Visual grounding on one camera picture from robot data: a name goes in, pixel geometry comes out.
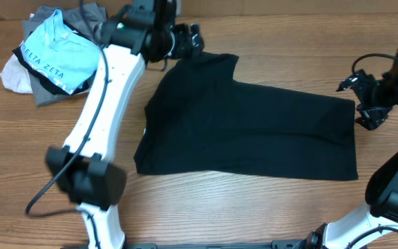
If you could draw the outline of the black t-shirt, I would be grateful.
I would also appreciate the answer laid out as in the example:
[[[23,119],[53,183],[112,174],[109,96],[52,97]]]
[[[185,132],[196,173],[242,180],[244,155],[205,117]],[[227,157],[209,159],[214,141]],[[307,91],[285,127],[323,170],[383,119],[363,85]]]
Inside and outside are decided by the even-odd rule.
[[[237,82],[238,57],[180,60],[145,107],[139,174],[358,179],[352,100]]]

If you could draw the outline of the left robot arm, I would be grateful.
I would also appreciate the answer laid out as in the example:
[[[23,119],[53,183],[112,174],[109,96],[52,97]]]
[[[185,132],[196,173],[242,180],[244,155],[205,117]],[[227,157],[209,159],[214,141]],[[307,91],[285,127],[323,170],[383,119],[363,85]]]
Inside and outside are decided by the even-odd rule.
[[[190,59],[204,42],[197,24],[177,24],[177,3],[134,1],[100,28],[101,55],[77,124],[61,149],[49,148],[52,183],[82,213],[88,248],[125,248],[118,206],[126,173],[114,166],[122,118],[149,62]]]

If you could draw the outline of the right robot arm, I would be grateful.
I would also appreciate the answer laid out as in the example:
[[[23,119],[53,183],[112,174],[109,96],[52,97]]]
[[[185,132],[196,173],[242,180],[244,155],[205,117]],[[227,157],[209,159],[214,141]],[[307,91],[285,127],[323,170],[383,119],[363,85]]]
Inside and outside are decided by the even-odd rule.
[[[380,80],[363,69],[353,69],[338,87],[339,91],[354,91],[360,114],[356,122],[368,130],[381,125],[393,106],[398,105],[398,49],[390,59],[392,68]],[[398,152],[372,175],[362,205],[338,221],[324,223],[292,247],[366,248],[390,232],[398,234]]]

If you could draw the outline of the grey folded garment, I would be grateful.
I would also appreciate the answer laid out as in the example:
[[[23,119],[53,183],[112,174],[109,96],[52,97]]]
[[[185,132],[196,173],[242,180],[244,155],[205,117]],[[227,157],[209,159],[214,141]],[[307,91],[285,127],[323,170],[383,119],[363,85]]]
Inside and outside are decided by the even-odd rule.
[[[99,7],[96,3],[88,3],[84,5],[84,13],[89,22],[90,28],[88,28],[84,23],[84,20],[80,15],[80,8],[64,10],[58,7],[40,6],[33,16],[31,16],[28,20],[22,21],[23,40],[26,41],[30,34],[40,24],[42,24],[45,19],[51,16],[55,10],[61,10],[67,26],[72,26],[78,31],[79,34],[87,37],[91,41],[93,41],[93,32],[99,34],[98,29],[100,28],[101,24],[106,21],[106,9]],[[38,77],[32,75],[31,73],[28,73],[28,76],[32,94],[34,95],[34,99],[38,107],[43,107],[68,98],[68,95],[54,95],[50,93],[40,84]]]

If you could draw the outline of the light blue folded t-shirt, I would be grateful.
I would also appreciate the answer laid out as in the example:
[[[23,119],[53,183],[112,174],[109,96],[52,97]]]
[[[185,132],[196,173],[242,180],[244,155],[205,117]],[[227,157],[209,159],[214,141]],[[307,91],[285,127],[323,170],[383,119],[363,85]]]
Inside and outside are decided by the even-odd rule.
[[[54,10],[29,35],[20,52],[24,62],[46,78],[46,86],[66,95],[87,89],[100,59],[98,46],[69,28],[61,10]]]

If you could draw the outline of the black folded garment in pile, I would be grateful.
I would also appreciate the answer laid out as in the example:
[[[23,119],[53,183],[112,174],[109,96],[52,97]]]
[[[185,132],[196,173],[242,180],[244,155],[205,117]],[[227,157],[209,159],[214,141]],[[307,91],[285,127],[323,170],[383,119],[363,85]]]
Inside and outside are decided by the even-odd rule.
[[[82,84],[80,84],[72,93],[67,90],[64,90],[60,86],[57,86],[54,82],[50,81],[43,73],[36,71],[33,67],[31,67],[23,58],[21,54],[21,47],[17,47],[13,50],[14,56],[18,59],[19,63],[27,69],[27,71],[34,77],[39,80],[39,83],[43,88],[45,88],[48,92],[53,95],[76,95],[82,93],[86,90],[89,90],[91,84],[93,83],[95,72]]]

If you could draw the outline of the white garment under pile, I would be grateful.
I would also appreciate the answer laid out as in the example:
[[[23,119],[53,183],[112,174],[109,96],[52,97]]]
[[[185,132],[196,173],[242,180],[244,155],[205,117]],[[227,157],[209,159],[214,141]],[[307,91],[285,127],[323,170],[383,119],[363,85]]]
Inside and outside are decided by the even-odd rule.
[[[32,94],[29,72],[20,64],[15,54],[6,62],[0,78],[6,89],[20,94]]]

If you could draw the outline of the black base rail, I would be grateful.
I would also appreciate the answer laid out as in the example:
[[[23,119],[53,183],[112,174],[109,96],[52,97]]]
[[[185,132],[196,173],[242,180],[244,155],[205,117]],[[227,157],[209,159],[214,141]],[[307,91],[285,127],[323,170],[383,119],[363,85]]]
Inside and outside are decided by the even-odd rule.
[[[215,244],[178,244],[157,245],[155,243],[134,243],[126,249],[293,249],[302,248],[304,240],[273,240],[269,243],[215,243]]]

